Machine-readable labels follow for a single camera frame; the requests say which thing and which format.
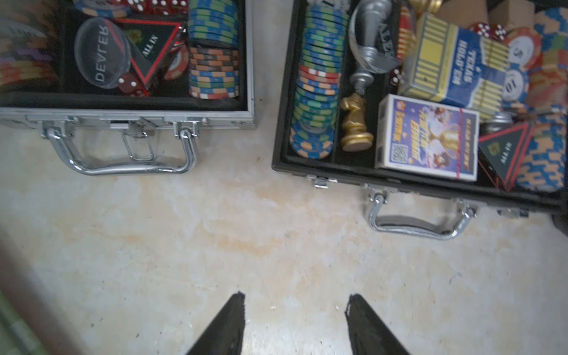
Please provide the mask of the medium black poker case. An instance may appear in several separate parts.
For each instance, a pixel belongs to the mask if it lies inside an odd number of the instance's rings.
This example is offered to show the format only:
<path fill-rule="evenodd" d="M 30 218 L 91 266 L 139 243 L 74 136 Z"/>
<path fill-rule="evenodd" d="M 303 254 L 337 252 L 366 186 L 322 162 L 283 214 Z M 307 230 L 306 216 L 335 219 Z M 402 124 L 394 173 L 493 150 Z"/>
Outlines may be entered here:
<path fill-rule="evenodd" d="M 483 135 L 501 111 L 509 50 L 431 13 L 397 56 L 409 1 L 296 1 L 272 167 L 361 183 L 378 232 L 446 241 L 479 207 L 567 218 L 567 114 Z"/>

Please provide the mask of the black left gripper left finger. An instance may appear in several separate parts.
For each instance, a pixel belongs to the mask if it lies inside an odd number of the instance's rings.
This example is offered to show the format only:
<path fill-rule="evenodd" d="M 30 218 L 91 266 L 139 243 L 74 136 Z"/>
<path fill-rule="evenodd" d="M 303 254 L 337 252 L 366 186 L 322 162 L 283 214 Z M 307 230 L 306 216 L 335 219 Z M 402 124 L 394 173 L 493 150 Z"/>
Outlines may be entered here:
<path fill-rule="evenodd" d="M 245 300 L 242 292 L 229 297 L 186 354 L 242 354 L 246 326 Z"/>

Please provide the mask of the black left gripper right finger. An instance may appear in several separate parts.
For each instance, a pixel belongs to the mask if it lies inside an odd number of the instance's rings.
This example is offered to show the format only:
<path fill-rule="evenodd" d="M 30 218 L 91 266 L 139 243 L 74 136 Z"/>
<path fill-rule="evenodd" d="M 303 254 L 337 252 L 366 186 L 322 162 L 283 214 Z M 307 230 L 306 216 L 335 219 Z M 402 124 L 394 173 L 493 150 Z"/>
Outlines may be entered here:
<path fill-rule="evenodd" d="M 354 355 L 410 354 L 362 295 L 349 297 L 345 315 Z"/>

